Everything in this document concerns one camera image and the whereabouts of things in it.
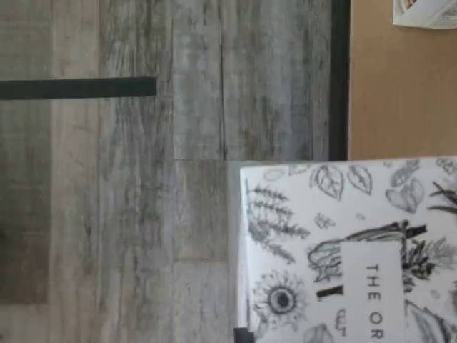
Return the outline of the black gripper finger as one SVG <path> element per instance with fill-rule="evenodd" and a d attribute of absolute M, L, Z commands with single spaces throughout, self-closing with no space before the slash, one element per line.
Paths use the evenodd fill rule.
<path fill-rule="evenodd" d="M 246 327 L 237 327 L 233 329 L 234 343 L 254 343 L 254 334 Z"/>

